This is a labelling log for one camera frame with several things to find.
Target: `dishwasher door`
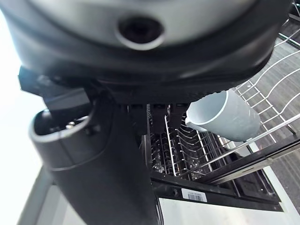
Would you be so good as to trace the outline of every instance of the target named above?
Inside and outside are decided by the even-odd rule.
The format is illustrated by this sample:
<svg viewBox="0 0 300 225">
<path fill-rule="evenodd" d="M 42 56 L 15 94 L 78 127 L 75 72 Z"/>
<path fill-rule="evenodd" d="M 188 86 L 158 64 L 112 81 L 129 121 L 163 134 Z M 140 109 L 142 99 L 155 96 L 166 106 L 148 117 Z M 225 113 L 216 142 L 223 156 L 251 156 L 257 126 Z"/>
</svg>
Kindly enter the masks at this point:
<svg viewBox="0 0 300 225">
<path fill-rule="evenodd" d="M 164 225 L 297 225 L 300 216 L 271 168 L 264 169 L 278 193 L 282 211 L 253 210 L 159 198 Z M 51 177 L 41 170 L 18 225 L 86 225 Z"/>
</svg>

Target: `dishwasher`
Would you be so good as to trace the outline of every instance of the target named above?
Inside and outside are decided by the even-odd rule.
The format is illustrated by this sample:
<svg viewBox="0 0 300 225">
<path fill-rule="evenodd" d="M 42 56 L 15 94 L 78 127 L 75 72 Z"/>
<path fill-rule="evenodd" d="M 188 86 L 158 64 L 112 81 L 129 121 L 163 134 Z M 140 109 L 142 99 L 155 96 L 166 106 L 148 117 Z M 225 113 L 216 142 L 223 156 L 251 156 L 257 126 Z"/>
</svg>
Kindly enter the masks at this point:
<svg viewBox="0 0 300 225">
<path fill-rule="evenodd" d="M 30 138 L 44 168 L 19 225 L 28 224 L 28 221 L 31 221 L 29 224 L 44 225 L 300 222 L 299 215 L 269 167 L 277 158 L 297 150 L 300 144 L 300 111 L 294 110 L 300 91 L 290 91 L 284 103 L 274 101 L 276 97 L 273 96 L 283 94 L 278 93 L 278 89 L 290 88 L 290 79 L 300 71 L 296 58 L 300 45 L 294 39 L 300 31 L 297 14 L 290 14 L 288 18 L 279 10 L 281 7 L 282 12 L 288 12 L 293 8 L 291 12 L 296 9 L 299 13 L 296 1 L 292 6 L 290 1 L 274 1 L 274 5 L 268 6 L 273 10 L 270 18 L 262 23 L 259 15 L 265 12 L 269 3 L 249 0 L 239 8 L 232 4 L 231 9 L 237 13 L 232 16 L 235 19 L 240 16 L 238 22 L 225 17 L 228 21 L 224 19 L 224 23 L 228 27 L 217 24 L 218 29 L 223 28 L 223 32 L 215 35 L 219 39 L 211 35 L 201 39 L 199 45 L 198 40 L 191 41 L 191 36 L 183 37 L 176 32 L 173 39 L 169 38 L 168 32 L 174 31 L 173 24 L 165 21 L 168 30 L 155 19 L 144 17 L 144 14 L 141 16 L 144 11 L 138 4 L 134 6 L 138 13 L 134 13 L 133 18 L 125 16 L 125 20 L 119 23 L 116 44 L 109 36 L 111 30 L 105 30 L 108 36 L 100 34 L 94 30 L 95 24 L 91 20 L 90 27 L 83 28 L 84 23 L 78 18 L 84 18 L 74 12 L 78 13 L 82 7 L 93 14 L 95 10 L 90 5 L 85 8 L 81 1 L 77 5 L 70 2 L 0 0 L 23 63 L 19 73 L 21 88 L 41 96 L 49 109 L 38 113 L 30 125 Z M 222 3 L 214 2 L 220 9 Z M 114 12 L 119 7 L 117 3 L 120 1 L 112 1 L 106 10 Z M 163 20 L 162 12 L 155 4 L 153 8 L 147 6 L 148 13 L 151 15 L 155 11 L 154 15 Z M 194 4 L 196 1 L 189 1 L 187 6 Z M 168 9 L 167 3 L 160 6 Z M 166 14 L 174 16 L 171 10 L 179 10 L 178 7 L 183 6 L 178 4 Z M 126 10 L 114 12 L 111 17 L 103 8 L 100 12 L 113 21 L 116 15 L 123 18 Z M 191 7 L 182 9 L 183 13 L 190 11 Z M 243 20 L 243 14 L 249 18 Z M 273 23 L 272 19 L 278 19 L 278 22 Z M 32 21 L 35 21 L 32 29 L 25 29 L 29 28 L 28 24 L 33 25 Z M 184 19 L 176 22 L 182 23 L 182 29 L 189 35 L 199 35 L 184 26 Z M 203 22 L 203 27 L 215 25 L 213 22 Z M 107 28 L 101 20 L 98 24 L 101 29 Z M 285 26 L 289 24 L 298 27 L 287 32 Z M 248 34 L 240 32 L 236 40 L 235 35 L 230 35 L 230 31 L 237 27 L 241 29 L 248 25 L 253 26 L 245 30 Z M 145 27 L 156 32 L 146 32 Z M 43 36 L 45 30 L 49 39 Z M 201 32 L 204 37 L 207 35 L 204 30 Z M 68 44 L 63 42 L 67 35 L 74 37 Z M 52 42 L 55 38 L 61 42 Z M 218 49 L 227 52 L 229 47 L 226 42 L 222 43 L 222 38 L 230 44 L 236 42 L 240 49 L 224 55 Z M 189 40 L 191 44 L 181 45 L 180 39 Z M 97 41 L 110 47 L 98 46 Z M 205 48 L 208 43 L 210 47 L 215 43 L 214 53 Z M 174 44 L 178 47 L 169 51 Z M 116 50 L 120 45 L 130 50 Z M 286 46 L 292 52 L 285 55 L 277 52 Z M 101 48 L 105 57 L 97 55 L 97 48 Z M 199 49 L 207 60 L 205 57 L 194 59 Z M 120 57 L 126 60 L 129 56 L 136 64 L 129 60 L 119 63 Z M 107 67 L 98 65 L 98 59 Z M 174 68 L 165 68 L 164 60 L 166 64 L 175 63 Z M 279 80 L 268 82 L 268 90 L 265 82 L 270 81 L 271 72 L 288 60 L 293 61 L 296 68 L 291 66 L 292 70 L 281 74 Z M 120 65 L 126 72 L 120 73 Z M 136 74 L 140 73 L 145 76 L 137 77 Z M 82 74 L 89 74 L 90 78 L 86 79 Z M 155 84 L 154 79 L 161 79 L 161 83 Z M 186 126 L 186 110 L 190 102 L 230 88 L 260 115 L 257 136 L 244 142 L 233 142 Z"/>
</svg>

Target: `barcode sticker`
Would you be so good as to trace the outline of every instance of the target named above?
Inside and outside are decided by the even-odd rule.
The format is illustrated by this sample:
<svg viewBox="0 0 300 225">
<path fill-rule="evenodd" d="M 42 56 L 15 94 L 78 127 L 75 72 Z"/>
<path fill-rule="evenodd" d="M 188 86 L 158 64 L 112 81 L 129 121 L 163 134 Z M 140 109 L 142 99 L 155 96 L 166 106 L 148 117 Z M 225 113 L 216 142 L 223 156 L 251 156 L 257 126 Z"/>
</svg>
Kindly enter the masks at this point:
<svg viewBox="0 0 300 225">
<path fill-rule="evenodd" d="M 206 194 L 200 191 L 192 191 L 188 189 L 181 189 L 182 197 L 189 200 L 199 201 L 199 202 L 207 202 Z"/>
</svg>

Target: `floor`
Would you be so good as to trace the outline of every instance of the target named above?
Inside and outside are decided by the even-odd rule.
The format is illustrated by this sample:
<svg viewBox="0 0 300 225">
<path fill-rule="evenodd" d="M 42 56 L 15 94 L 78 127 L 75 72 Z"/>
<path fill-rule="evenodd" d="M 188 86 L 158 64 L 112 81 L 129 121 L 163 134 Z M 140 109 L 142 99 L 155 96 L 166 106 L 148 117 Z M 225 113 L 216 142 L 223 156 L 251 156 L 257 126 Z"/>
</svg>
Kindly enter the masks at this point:
<svg viewBox="0 0 300 225">
<path fill-rule="evenodd" d="M 261 126 L 261 133 L 300 113 L 300 96 L 297 96 L 300 93 L 299 68 L 300 51 L 288 43 L 282 43 L 275 47 L 268 65 L 251 82 L 239 88 L 238 91 L 244 99 L 257 112 L 262 112 L 260 117 L 264 125 Z M 294 131 L 300 131 L 300 120 L 294 121 L 291 126 Z M 292 135 L 290 130 L 283 127 L 256 144 L 263 149 L 289 135 Z M 300 149 L 277 159 L 272 169 L 300 213 Z"/>
</svg>

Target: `white cup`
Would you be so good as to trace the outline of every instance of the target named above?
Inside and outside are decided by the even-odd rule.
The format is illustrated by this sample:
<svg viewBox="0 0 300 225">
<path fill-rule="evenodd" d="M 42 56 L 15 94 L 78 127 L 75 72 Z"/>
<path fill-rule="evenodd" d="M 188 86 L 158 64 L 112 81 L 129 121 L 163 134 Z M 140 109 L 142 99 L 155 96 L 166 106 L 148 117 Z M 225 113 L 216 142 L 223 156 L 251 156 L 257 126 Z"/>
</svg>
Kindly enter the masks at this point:
<svg viewBox="0 0 300 225">
<path fill-rule="evenodd" d="M 211 131 L 235 142 L 254 137 L 260 117 L 233 90 L 207 95 L 191 103 L 186 125 L 200 132 Z"/>
</svg>

